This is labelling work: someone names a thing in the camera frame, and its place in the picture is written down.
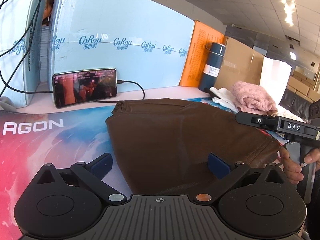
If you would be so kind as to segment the person's right hand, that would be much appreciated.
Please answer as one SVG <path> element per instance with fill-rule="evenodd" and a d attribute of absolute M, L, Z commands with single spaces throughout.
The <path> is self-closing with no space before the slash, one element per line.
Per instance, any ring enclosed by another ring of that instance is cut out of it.
<path fill-rule="evenodd" d="M 304 158 L 304 163 L 311 164 L 316 163 L 316 171 L 319 170 L 319 158 L 320 151 L 319 149 L 311 150 Z M 295 163 L 291 158 L 289 152 L 282 147 L 280 149 L 280 162 L 283 165 L 283 171 L 286 174 L 287 178 L 293 185 L 297 185 L 300 181 L 303 180 L 304 176 L 302 174 L 302 167 Z"/>

